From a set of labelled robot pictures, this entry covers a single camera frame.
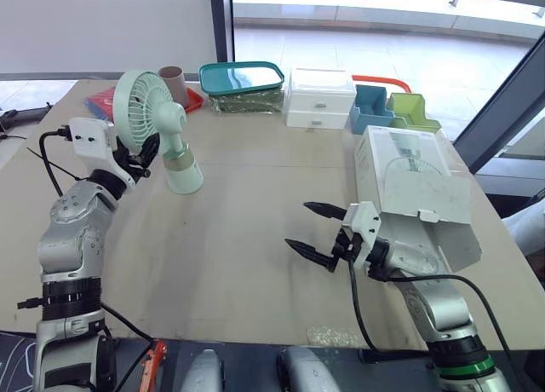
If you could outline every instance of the floor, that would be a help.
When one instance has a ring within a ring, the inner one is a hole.
[[[47,102],[54,105],[75,83],[76,81],[0,81],[0,115],[10,109],[45,107]],[[35,124],[20,126],[9,131],[9,134],[28,137],[35,128]],[[0,169],[23,142],[21,139],[0,141]]]
[[[408,32],[235,29],[238,61],[341,68],[398,78],[424,95],[427,116],[452,141],[498,89],[529,44]],[[389,92],[403,92],[395,86]]]

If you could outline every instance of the wooden table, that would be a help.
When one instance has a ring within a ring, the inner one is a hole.
[[[113,86],[80,81],[48,114],[26,145],[76,116],[91,117],[84,98]],[[103,300],[155,337],[246,343],[363,345],[347,274],[296,255],[291,237],[328,253],[338,221],[313,214],[308,200],[346,206],[356,201],[353,149],[340,130],[287,128],[279,115],[190,113],[184,138],[204,173],[188,196],[166,187],[161,160],[152,177],[122,197],[106,238]],[[472,181],[473,225],[482,261],[461,271],[488,297],[510,346],[545,345],[545,294],[502,221],[452,145],[439,136],[450,168]],[[70,142],[49,138],[50,160],[87,173]],[[73,184],[60,172],[65,191]],[[40,312],[16,303],[41,294],[37,243],[49,225],[55,191],[39,159],[25,149],[0,170],[0,328],[35,331]],[[423,348],[393,285],[358,274],[361,309],[383,348]],[[477,297],[466,297],[480,336],[499,349]],[[129,335],[112,317],[117,335]]]

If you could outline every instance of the green tray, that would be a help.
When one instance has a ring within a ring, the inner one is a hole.
[[[228,95],[277,88],[284,75],[267,61],[218,62],[198,70],[201,88],[208,95]]]

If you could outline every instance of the white handheld fan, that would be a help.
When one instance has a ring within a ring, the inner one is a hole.
[[[159,153],[174,193],[193,193],[203,185],[203,173],[181,139],[186,111],[172,101],[169,88],[157,74],[128,71],[119,79],[113,95],[113,119],[119,139],[133,153],[142,149],[148,136],[159,133]]]

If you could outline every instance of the orange tool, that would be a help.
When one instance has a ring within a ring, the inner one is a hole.
[[[163,363],[167,354],[167,346],[162,339],[155,344],[154,350],[149,350],[144,363],[144,373],[140,381],[139,392],[153,392],[157,381],[159,366]]]

